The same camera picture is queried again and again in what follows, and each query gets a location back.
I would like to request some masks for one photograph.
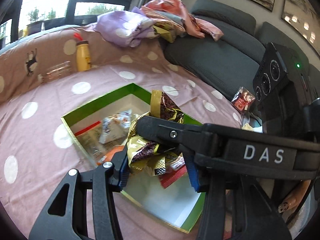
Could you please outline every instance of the open box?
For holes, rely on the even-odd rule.
[[[77,150],[96,167],[96,160],[86,152],[75,133],[128,109],[132,109],[133,114],[144,114],[150,111],[150,100],[150,92],[132,83],[76,108],[61,119]],[[200,125],[188,115],[184,115],[184,123]],[[198,220],[204,204],[204,194],[194,191],[187,175],[164,189],[157,176],[150,177],[143,171],[130,176],[122,194],[168,225],[186,233]]]

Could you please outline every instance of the pink fabric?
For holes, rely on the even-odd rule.
[[[33,90],[0,105],[0,200],[26,237],[68,170],[92,169],[76,148],[68,144],[67,134],[58,129],[60,126],[63,128],[60,117],[76,107],[134,82],[148,91],[168,91],[170,98],[183,112],[202,123],[240,128],[241,116],[230,102],[184,68],[170,64],[164,58],[157,39],[144,39],[136,48],[121,48],[104,41],[92,27],[79,27],[60,32],[63,39],[57,39],[55,34],[52,34],[54,40],[48,41],[46,38],[52,45],[49,51],[54,55],[62,54],[75,32],[89,41],[94,69],[37,85]],[[38,67],[47,62],[46,57],[51,58],[42,50],[42,42],[41,38],[37,38],[21,46],[24,51],[38,48]],[[65,57],[61,55],[56,62],[65,60]],[[17,70],[6,70],[24,71],[24,57],[21,60],[22,67],[19,65]],[[4,71],[4,67],[7,65],[0,65],[0,70]],[[4,86],[6,93],[11,86],[10,80],[4,81],[8,84]],[[198,225],[190,234],[185,234],[142,212],[121,194],[114,195],[124,240],[196,238]],[[90,197],[87,209],[92,210]],[[88,214],[89,236],[92,238],[92,213]]]
[[[162,12],[168,12],[180,16],[184,19],[185,29],[191,36],[204,38],[206,32],[217,41],[223,35],[223,32],[213,24],[194,18],[187,10],[186,6],[181,0],[152,0],[145,4],[146,7]]]

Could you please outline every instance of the screw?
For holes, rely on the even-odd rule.
[[[177,133],[176,131],[171,131],[171,132],[170,132],[170,137],[171,137],[172,139],[176,138],[177,135],[178,135],[178,133]]]
[[[105,162],[103,164],[103,167],[105,167],[106,169],[110,168],[112,166],[112,162]]]
[[[70,176],[74,176],[74,175],[77,174],[77,170],[76,170],[76,169],[71,169],[71,170],[68,172],[68,174],[69,174]]]

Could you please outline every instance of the gray sofa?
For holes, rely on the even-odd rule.
[[[197,0],[191,13],[216,25],[224,35],[217,42],[210,36],[177,38],[165,47],[164,55],[172,64],[191,71],[227,99],[231,100],[240,86],[254,93],[252,80],[269,42],[297,51],[305,71],[312,72],[311,83],[318,84],[320,72],[309,67],[308,58],[299,46],[270,23],[264,22],[254,36],[256,21],[253,16],[213,0]],[[312,80],[316,76],[314,73],[319,76],[316,80]]]

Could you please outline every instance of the green box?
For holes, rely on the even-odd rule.
[[[63,117],[61,117],[61,119],[69,134],[71,135],[74,141],[74,145],[76,146],[78,151],[91,162],[93,167],[96,167],[97,165],[95,160],[85,151],[74,133],[89,126],[90,124],[102,120],[106,116],[119,113],[120,111],[124,111],[129,108],[132,109],[132,112],[134,114],[143,114],[150,110],[150,100],[151,93],[149,91],[139,87],[134,83],[131,83],[110,93],[107,93],[97,99],[89,101],[88,103],[65,114]],[[200,125],[198,121],[192,119],[186,114],[184,116],[184,123]],[[124,188],[122,194],[133,203],[145,209],[148,213],[151,213],[157,218],[164,221],[166,224],[175,227],[180,231],[186,233],[190,232],[202,212],[204,204],[204,193],[195,193],[193,188],[191,188],[187,176],[181,177],[167,189],[163,189],[161,186],[159,187],[160,183],[158,185],[157,177],[146,176],[147,175],[142,172],[130,177],[128,185],[126,188]],[[150,187],[153,188],[154,192],[157,192],[157,196],[162,194],[163,197],[160,200],[157,200],[155,204],[152,203],[152,195],[150,195],[151,197],[146,200],[145,196],[149,196],[148,192],[144,194],[141,191],[135,190],[137,188],[136,185],[140,185],[142,183],[141,181],[144,181],[145,183],[152,182],[152,184],[150,184]],[[177,213],[174,213],[175,211],[172,211],[172,207],[169,207],[164,203],[160,203],[163,198],[170,198],[172,194],[177,195],[177,197],[179,197],[179,194],[182,194],[183,197],[186,198],[186,201],[189,201],[187,205],[184,205],[184,209],[181,214],[179,214],[178,211]],[[160,207],[154,208],[157,210],[155,212],[153,210],[153,206],[157,204],[160,205]],[[180,205],[180,201],[178,199],[174,204],[175,209],[179,209],[178,206]]]

